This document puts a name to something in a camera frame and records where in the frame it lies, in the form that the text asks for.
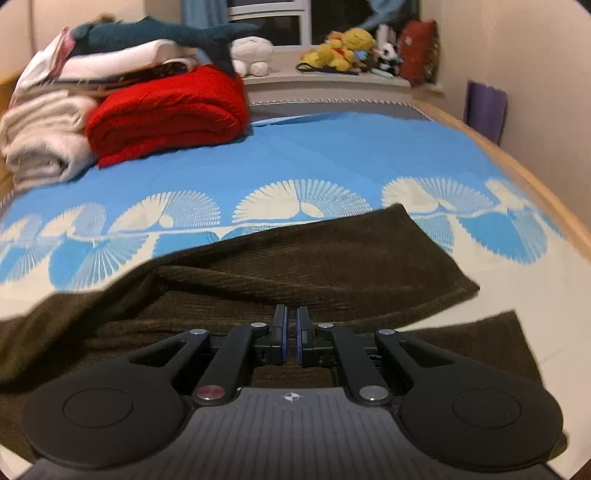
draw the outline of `black strap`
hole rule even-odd
[[[299,63],[298,65],[296,65],[295,69],[298,72],[302,72],[302,73],[322,72],[322,73],[342,73],[344,75],[359,75],[359,73],[354,70],[350,70],[348,72],[341,72],[341,71],[335,69],[334,67],[314,67],[304,61]]]

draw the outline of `purple yoga mat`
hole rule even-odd
[[[481,83],[468,82],[464,123],[497,145],[501,142],[507,94]]]

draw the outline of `yellow plush toy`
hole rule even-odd
[[[313,67],[329,66],[339,72],[348,72],[357,66],[374,47],[375,41],[362,28],[350,28],[345,33],[332,32],[326,42],[302,57],[302,61]]]

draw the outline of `white plush toy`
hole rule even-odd
[[[239,38],[232,42],[232,63],[241,77],[248,74],[264,77],[269,71],[273,44],[261,37]]]

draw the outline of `red folded blanket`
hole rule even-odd
[[[159,150],[228,142],[247,125],[241,79],[205,65],[113,93],[86,134],[103,168]]]

